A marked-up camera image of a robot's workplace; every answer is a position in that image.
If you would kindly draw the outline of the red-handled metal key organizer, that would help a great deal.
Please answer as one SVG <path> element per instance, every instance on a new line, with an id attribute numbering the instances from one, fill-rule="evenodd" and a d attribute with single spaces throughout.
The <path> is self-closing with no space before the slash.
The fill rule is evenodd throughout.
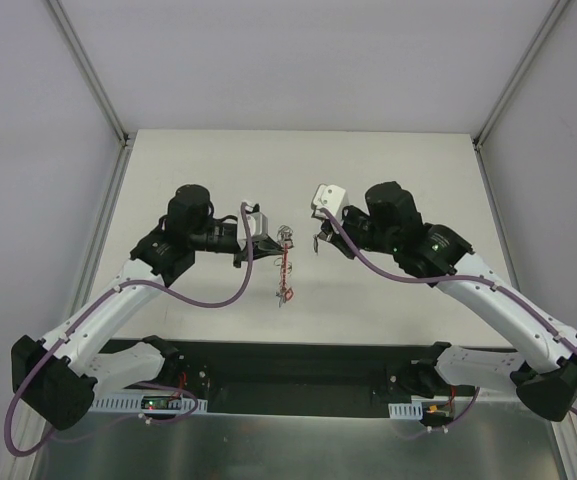
<path id="1" fill-rule="evenodd" d="M 292 263 L 289 253 L 294 247 L 293 229 L 287 225 L 281 225 L 277 231 L 277 243 L 282 249 L 280 258 L 275 261 L 279 267 L 279 282 L 276 290 L 279 307 L 283 307 L 294 297 L 294 290 L 290 284 Z"/>

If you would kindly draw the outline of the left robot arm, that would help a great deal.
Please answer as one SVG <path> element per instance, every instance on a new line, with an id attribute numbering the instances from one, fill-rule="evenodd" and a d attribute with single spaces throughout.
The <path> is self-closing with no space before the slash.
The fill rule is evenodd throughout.
<path id="1" fill-rule="evenodd" d="M 217 218 L 205 187 L 179 187 L 105 291 L 41 339 L 23 336 L 13 345 L 12 402 L 24 402 L 63 431 L 107 393 L 141 382 L 159 389 L 179 386 L 181 355 L 156 335 L 114 354 L 102 349 L 150 301 L 170 294 L 199 252 L 230 255 L 234 267 L 252 269 L 254 261 L 282 249 L 259 205 L 244 202 L 238 214 Z"/>

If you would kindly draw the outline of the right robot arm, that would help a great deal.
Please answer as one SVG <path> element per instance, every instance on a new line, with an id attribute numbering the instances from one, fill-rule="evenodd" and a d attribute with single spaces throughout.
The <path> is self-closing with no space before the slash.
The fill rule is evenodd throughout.
<path id="1" fill-rule="evenodd" d="M 517 396 L 539 417 L 560 422 L 577 400 L 577 329 L 536 306 L 505 282 L 453 229 L 423 220 L 412 194 L 397 182 L 370 187 L 367 208 L 345 189 L 321 184 L 311 202 L 317 240 L 359 260 L 377 275 L 425 284 L 458 301 L 509 342 L 507 353 L 437 342 L 432 356 L 396 375 L 400 388 L 431 398 L 450 386 Z"/>

